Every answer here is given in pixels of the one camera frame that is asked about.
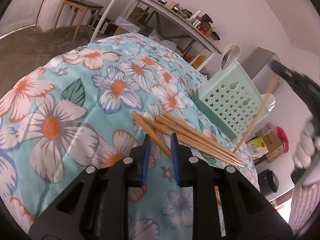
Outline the white gloved right hand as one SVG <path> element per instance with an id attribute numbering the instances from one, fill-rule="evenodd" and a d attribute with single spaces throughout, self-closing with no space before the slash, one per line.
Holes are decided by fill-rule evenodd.
<path id="1" fill-rule="evenodd" d="M 319 126 L 308 120 L 300 133 L 300 141 L 292 156 L 294 171 L 291 179 L 295 186 L 308 187 L 319 182 Z"/>

